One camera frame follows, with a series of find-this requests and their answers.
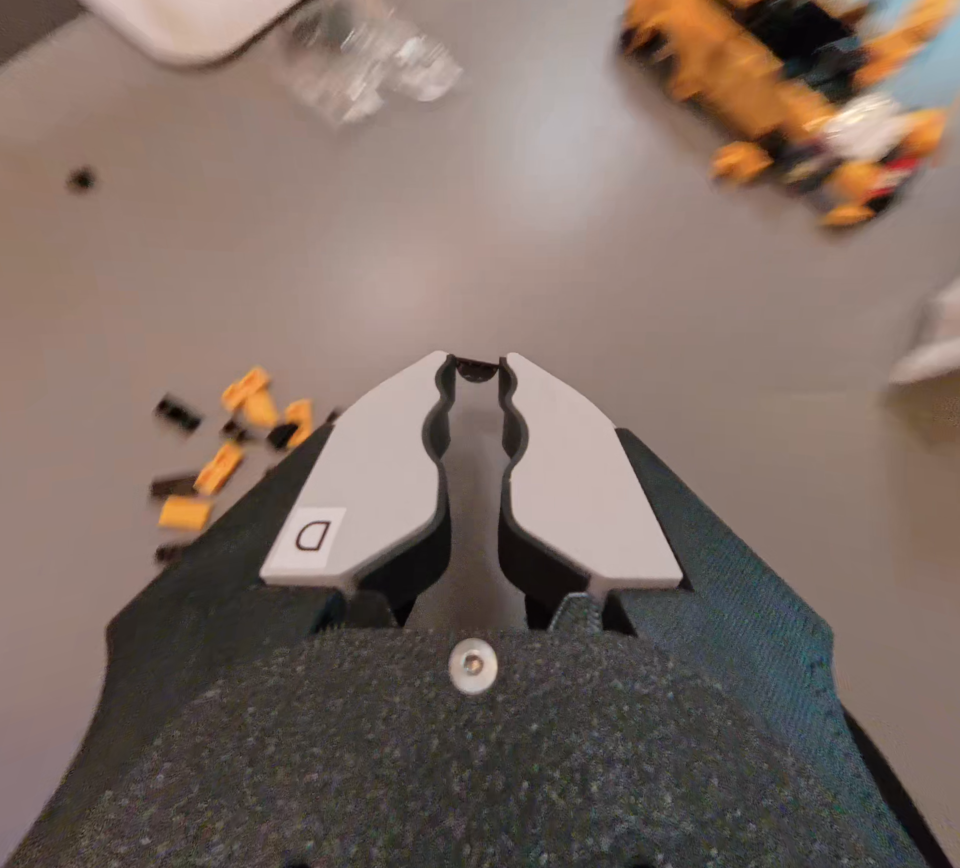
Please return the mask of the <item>white paper bag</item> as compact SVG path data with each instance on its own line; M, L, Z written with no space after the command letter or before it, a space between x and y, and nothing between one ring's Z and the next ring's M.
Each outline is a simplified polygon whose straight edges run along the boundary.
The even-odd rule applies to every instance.
M959 370L959 277L926 303L914 344L895 364L889 384L934 380Z

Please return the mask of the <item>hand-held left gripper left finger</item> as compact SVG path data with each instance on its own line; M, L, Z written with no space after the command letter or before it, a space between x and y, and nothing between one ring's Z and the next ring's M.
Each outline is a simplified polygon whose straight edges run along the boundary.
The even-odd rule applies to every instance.
M267 586L377 595L397 624L445 573L455 356L435 350L335 422L259 570Z

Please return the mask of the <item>yellow lego car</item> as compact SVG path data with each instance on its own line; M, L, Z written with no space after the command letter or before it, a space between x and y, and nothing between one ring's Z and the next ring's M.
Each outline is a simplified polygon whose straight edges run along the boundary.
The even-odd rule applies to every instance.
M656 70L732 141L711 176L778 180L843 230L894 207L942 147L943 106L903 106L883 88L948 27L958 0L914 0L882 34L874 0L626 0L619 45Z

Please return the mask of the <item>clear plastic bag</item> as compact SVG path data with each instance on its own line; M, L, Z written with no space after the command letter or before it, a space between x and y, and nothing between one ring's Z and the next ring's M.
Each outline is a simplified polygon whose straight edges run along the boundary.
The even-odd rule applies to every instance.
M289 93L335 127L372 117L389 95L433 103L464 74L447 46L386 0L309 0L269 42Z

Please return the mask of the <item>pile of small lego pieces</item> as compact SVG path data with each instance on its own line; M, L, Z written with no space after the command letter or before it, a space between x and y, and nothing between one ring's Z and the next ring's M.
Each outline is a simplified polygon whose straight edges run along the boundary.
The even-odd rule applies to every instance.
M217 445L198 467L152 478L148 497L158 510L157 527L174 536L154 551L158 565L179 560L213 519L215 505L251 458L265 459L268 477L282 459L305 443L314 430L332 426L338 408L318 418L309 396L279 403L272 375L253 366L229 382L220 395L223 420Z

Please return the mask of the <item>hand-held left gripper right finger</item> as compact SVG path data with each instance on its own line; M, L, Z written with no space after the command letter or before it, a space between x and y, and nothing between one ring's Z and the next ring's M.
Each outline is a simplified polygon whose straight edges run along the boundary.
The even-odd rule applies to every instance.
M615 422L514 351L499 360L498 401L508 458L498 563L526 626L549 626L569 596L604 614L611 597L682 591L682 565Z

